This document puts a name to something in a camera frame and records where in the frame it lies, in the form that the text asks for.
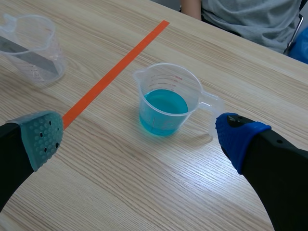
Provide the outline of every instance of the blue liquid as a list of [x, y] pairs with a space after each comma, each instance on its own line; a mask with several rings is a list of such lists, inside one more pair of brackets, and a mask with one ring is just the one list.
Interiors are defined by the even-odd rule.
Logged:
[[[173, 91], [158, 89], [151, 91], [144, 97], [152, 106], [163, 112], [172, 114], [188, 112], [185, 100]], [[140, 107], [139, 118], [141, 124], [149, 132], [160, 136], [174, 133], [186, 118], [186, 116], [167, 116], [153, 110], [146, 103], [141, 103]]]

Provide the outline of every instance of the gray t-shirt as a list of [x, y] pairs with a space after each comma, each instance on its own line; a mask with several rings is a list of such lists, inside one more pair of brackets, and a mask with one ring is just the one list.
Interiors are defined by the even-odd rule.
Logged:
[[202, 15], [218, 27], [283, 53], [301, 0], [202, 0]]

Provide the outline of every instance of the blue object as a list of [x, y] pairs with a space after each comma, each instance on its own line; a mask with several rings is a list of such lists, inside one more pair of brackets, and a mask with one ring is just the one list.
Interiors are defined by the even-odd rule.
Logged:
[[154, 108], [161, 111], [159, 112], [150, 107], [146, 102], [141, 101], [139, 111], [140, 122], [145, 129], [155, 135], [171, 135], [180, 128], [188, 116], [166, 114], [183, 114], [188, 112], [185, 100], [171, 90], [153, 90], [144, 97]]
[[288, 56], [308, 64], [308, 28], [299, 34]]
[[221, 114], [216, 119], [216, 130], [220, 146], [225, 149], [237, 172], [242, 174], [243, 161], [251, 140], [258, 133], [271, 129], [271, 127], [261, 122], [252, 122], [233, 128], [228, 123], [228, 116], [232, 115], [237, 116], [238, 114]]
[[37, 171], [56, 153], [63, 135], [63, 122], [54, 111], [35, 112], [7, 123], [16, 123], [31, 167]]

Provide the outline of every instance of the chair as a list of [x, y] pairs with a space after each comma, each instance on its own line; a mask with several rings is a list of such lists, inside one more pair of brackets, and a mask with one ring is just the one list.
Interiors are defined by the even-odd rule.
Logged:
[[[302, 2], [300, 3], [300, 6], [299, 6], [299, 11], [302, 10], [302, 8], [305, 6], [306, 2], [307, 2], [307, 0], [302, 0]], [[299, 22], [298, 22], [296, 29], [295, 29], [292, 37], [291, 37], [291, 40], [288, 43], [287, 48], [284, 50], [283, 54], [287, 54], [289, 52], [289, 50], [293, 47], [294, 39], [296, 38], [298, 30], [303, 23], [303, 20], [304, 20], [303, 16], [301, 14], [299, 14], [298, 17], [299, 17]]]

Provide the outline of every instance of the measuring cup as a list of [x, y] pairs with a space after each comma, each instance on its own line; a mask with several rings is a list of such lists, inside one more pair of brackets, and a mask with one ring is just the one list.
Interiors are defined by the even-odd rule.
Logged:
[[208, 134], [216, 136], [215, 121], [224, 112], [224, 102], [204, 91], [190, 71], [175, 64], [161, 63], [136, 71], [133, 77], [139, 88], [139, 118], [149, 132], [170, 135], [197, 108], [204, 108], [212, 112]]
[[53, 22], [38, 15], [3, 16], [0, 54], [34, 83], [50, 83], [63, 76], [65, 60]]

